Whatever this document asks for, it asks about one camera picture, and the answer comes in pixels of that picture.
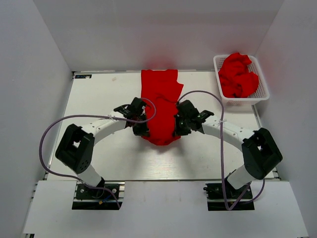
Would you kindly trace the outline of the red t shirt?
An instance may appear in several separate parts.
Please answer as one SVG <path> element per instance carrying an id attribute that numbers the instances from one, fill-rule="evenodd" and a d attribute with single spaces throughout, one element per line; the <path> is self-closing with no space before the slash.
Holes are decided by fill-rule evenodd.
<path id="1" fill-rule="evenodd" d="M 155 117 L 147 122 L 149 136 L 143 136 L 157 146 L 166 146 L 180 138 L 174 136 L 176 103 L 183 89 L 178 81 L 178 70 L 142 70 L 141 97 L 156 107 Z"/>

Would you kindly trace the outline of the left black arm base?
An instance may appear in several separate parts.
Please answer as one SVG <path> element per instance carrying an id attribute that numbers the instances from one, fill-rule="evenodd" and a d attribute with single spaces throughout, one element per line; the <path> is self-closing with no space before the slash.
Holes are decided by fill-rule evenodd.
<path id="1" fill-rule="evenodd" d="M 124 198 L 125 184 L 105 183 L 105 188 L 112 191 L 121 206 Z M 86 187 L 82 183 L 77 183 L 74 192 L 72 210 L 119 210 L 116 200 L 110 192 L 105 190 L 95 190 Z"/>

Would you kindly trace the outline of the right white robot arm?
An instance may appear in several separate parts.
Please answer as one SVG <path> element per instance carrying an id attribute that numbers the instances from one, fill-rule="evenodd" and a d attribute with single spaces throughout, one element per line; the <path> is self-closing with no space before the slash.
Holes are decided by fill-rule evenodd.
<path id="1" fill-rule="evenodd" d="M 228 197 L 234 198 L 246 184 L 264 179 L 283 159 L 271 133 L 265 128 L 250 130 L 236 126 L 210 111 L 199 112 L 189 100 L 177 103 L 176 108 L 175 136 L 197 131 L 222 138 L 242 152 L 244 164 L 225 179 L 223 190 Z"/>

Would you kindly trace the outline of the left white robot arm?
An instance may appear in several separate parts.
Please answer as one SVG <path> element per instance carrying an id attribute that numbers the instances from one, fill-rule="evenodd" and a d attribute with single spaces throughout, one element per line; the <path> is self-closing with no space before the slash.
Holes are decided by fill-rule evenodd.
<path id="1" fill-rule="evenodd" d="M 131 104 L 119 106 L 106 116 L 86 125 L 69 125 L 55 152 L 55 157 L 71 169 L 78 180 L 85 183 L 94 198 L 104 194 L 105 180 L 91 165 L 94 146 L 104 138 L 127 127 L 147 127 L 147 122 L 156 115 L 157 109 L 146 98 L 134 98 Z"/>

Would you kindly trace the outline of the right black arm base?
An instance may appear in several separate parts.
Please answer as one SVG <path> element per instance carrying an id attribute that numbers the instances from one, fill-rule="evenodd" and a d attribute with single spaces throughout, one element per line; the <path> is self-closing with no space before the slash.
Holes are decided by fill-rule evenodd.
<path id="1" fill-rule="evenodd" d="M 243 186 L 235 190 L 227 182 L 225 182 L 225 192 L 227 197 L 227 206 L 230 208 L 238 197 L 243 193 L 241 200 L 233 207 L 232 211 L 252 211 L 255 209 L 253 202 L 248 202 L 253 199 L 253 194 L 250 186 Z M 208 211 L 227 211 L 225 207 L 222 183 L 206 183 L 204 192 L 207 196 Z"/>

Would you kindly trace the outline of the red t shirts pile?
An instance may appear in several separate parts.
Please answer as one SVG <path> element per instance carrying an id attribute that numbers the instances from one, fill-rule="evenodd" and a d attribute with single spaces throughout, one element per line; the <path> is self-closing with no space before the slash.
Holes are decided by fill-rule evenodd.
<path id="1" fill-rule="evenodd" d="M 249 71 L 251 63 L 247 55 L 240 53 L 233 53 L 224 60 L 218 75 L 225 97 L 247 98 L 257 91 L 259 77 Z"/>

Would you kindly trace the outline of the white plastic basket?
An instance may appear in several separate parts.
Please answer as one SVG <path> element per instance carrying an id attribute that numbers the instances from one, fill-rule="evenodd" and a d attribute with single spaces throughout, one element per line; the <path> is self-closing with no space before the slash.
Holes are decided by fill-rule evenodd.
<path id="1" fill-rule="evenodd" d="M 249 105 L 255 105 L 256 103 L 260 101 L 267 100 L 269 98 L 269 92 L 268 92 L 267 84 L 262 74 L 261 68 L 259 66 L 257 59 L 254 56 L 249 56 L 249 55 L 247 56 L 250 58 L 252 63 L 248 66 L 248 69 L 250 72 L 255 73 L 259 77 L 259 86 L 257 91 L 247 98 L 227 98 L 223 95 L 218 72 L 220 71 L 224 60 L 228 56 L 229 55 L 217 55 L 213 57 L 213 64 L 215 68 L 217 84 L 218 84 L 220 97 L 223 104 L 226 106 L 249 106 Z"/>

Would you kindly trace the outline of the blue table label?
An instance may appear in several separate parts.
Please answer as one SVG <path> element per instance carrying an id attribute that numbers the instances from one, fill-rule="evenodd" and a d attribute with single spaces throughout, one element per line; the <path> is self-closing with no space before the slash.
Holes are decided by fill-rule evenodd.
<path id="1" fill-rule="evenodd" d="M 78 74 L 75 75 L 75 79 L 90 79 L 92 78 L 91 74 Z"/>

